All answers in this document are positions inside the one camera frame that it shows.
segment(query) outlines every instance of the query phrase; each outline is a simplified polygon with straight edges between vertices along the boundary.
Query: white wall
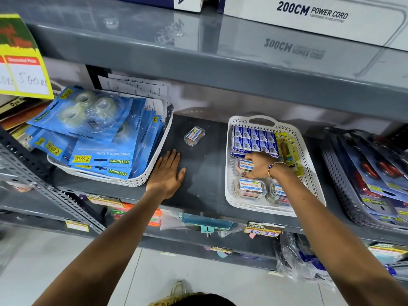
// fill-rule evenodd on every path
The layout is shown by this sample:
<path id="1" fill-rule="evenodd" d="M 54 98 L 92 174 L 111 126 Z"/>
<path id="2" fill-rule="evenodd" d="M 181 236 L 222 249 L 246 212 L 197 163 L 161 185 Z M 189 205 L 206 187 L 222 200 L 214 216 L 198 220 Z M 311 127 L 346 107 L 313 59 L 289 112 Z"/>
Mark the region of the white wall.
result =
<path id="1" fill-rule="evenodd" d="M 85 65 L 44 58 L 50 79 L 65 86 L 80 84 L 92 88 Z M 211 87 L 170 81 L 171 101 L 175 113 L 196 118 L 228 122 L 234 115 L 268 115 L 279 121 L 291 123 L 310 136 L 320 136 L 324 126 L 338 125 L 340 128 L 358 128 L 376 134 L 388 134 L 402 123 L 358 114 L 339 112 L 291 102 L 248 95 Z"/>

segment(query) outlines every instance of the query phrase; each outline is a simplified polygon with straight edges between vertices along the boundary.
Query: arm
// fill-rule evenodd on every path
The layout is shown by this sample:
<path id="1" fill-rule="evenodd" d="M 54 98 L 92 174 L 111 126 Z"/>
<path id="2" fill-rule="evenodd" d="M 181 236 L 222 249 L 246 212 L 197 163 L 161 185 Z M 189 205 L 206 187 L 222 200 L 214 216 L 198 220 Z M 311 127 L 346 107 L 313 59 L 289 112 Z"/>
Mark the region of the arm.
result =
<path id="1" fill-rule="evenodd" d="M 247 154 L 254 162 L 248 178 L 267 178 L 276 159 L 265 153 Z M 407 305 L 408 294 L 367 247 L 303 185 L 284 164 L 270 174 L 281 185 L 310 245 L 349 305 Z"/>
<path id="2" fill-rule="evenodd" d="M 99 235 L 51 283 L 33 306 L 107 305 L 151 217 L 180 187 L 180 154 L 168 151 L 150 175 L 140 201 Z"/>

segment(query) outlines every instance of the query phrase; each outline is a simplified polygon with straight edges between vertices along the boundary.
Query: tape roll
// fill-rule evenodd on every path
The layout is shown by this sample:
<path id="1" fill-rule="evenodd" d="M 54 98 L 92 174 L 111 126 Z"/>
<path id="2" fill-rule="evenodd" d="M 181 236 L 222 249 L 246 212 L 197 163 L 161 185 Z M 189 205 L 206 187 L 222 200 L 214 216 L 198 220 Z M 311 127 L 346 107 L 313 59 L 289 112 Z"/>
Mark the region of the tape roll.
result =
<path id="1" fill-rule="evenodd" d="M 84 107 L 78 104 L 70 106 L 59 114 L 59 119 L 67 128 L 79 127 L 86 121 Z"/>
<path id="2" fill-rule="evenodd" d="M 84 107 L 85 109 L 93 106 L 96 101 L 96 96 L 91 91 L 84 91 L 77 95 L 74 100 L 78 105 Z"/>
<path id="3" fill-rule="evenodd" d="M 125 121 L 117 131 L 115 140 L 126 141 L 130 136 L 130 125 Z"/>
<path id="4" fill-rule="evenodd" d="M 96 101 L 95 111 L 100 120 L 106 120 L 117 114 L 118 107 L 111 97 L 101 97 Z"/>

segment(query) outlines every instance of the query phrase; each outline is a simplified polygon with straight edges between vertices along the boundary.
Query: cardboard box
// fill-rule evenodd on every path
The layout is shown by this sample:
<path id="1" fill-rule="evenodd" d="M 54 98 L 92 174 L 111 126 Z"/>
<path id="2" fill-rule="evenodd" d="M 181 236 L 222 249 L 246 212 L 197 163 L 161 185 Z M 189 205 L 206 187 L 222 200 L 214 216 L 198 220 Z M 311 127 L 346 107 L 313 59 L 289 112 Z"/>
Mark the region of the cardboard box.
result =
<path id="1" fill-rule="evenodd" d="M 153 5 L 175 10 L 200 12 L 204 0 L 120 0 L 132 3 Z"/>
<path id="2" fill-rule="evenodd" d="M 218 12 L 408 51 L 408 0 L 220 0 Z"/>

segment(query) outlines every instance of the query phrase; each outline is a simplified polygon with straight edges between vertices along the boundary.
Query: clear plastic box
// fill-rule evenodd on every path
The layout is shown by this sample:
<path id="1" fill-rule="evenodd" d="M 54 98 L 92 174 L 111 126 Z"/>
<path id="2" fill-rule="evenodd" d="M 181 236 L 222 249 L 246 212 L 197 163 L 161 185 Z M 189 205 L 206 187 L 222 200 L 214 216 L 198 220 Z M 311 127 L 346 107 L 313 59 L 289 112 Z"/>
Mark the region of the clear plastic box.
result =
<path id="1" fill-rule="evenodd" d="M 270 203 L 276 202 L 279 204 L 290 206 L 290 202 L 286 197 L 286 194 L 276 180 L 272 180 L 271 184 L 269 185 L 269 191 L 265 198 Z"/>
<path id="2" fill-rule="evenodd" d="M 185 136 L 184 141 L 189 146 L 195 146 L 205 135 L 205 130 L 199 126 L 195 126 Z"/>
<path id="3" fill-rule="evenodd" d="M 252 199 L 262 199 L 268 192 L 262 180 L 237 177 L 234 187 L 239 196 Z"/>
<path id="4" fill-rule="evenodd" d="M 244 177 L 246 174 L 252 172 L 254 164 L 250 160 L 237 158 L 235 160 L 235 174 Z"/>

